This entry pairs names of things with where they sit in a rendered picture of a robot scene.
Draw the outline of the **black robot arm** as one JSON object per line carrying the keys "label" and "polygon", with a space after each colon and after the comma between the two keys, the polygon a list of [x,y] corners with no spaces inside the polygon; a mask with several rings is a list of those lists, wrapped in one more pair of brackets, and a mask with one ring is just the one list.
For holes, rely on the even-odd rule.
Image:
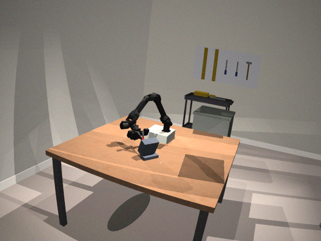
{"label": "black robot arm", "polygon": [[171,122],[170,118],[166,115],[161,103],[161,96],[157,93],[152,93],[144,96],[139,105],[136,107],[136,109],[130,112],[129,116],[126,118],[126,121],[121,121],[120,129],[129,129],[132,125],[136,124],[140,112],[148,103],[148,101],[154,101],[160,112],[160,121],[164,124],[162,131],[167,133],[170,132],[170,126],[172,126],[173,123]]}

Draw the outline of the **grey square panel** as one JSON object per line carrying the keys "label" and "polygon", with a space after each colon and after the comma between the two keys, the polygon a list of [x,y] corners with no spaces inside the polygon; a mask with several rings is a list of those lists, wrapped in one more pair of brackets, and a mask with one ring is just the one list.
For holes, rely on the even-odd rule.
{"label": "grey square panel", "polygon": [[158,145],[159,141],[156,137],[141,140],[138,147],[140,158],[144,161],[158,158],[159,155],[155,153]]}

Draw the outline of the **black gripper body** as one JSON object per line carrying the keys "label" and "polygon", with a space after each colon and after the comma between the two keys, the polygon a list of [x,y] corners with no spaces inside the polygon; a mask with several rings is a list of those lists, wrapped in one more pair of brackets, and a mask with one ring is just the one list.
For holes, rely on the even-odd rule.
{"label": "black gripper body", "polygon": [[[148,128],[143,129],[142,131],[145,131],[144,132],[144,136],[147,136],[148,133],[149,133],[149,129]],[[127,137],[131,138],[132,137],[131,135],[135,135],[135,132],[139,132],[141,134],[141,129],[136,124],[131,126],[131,130],[128,131]]]}

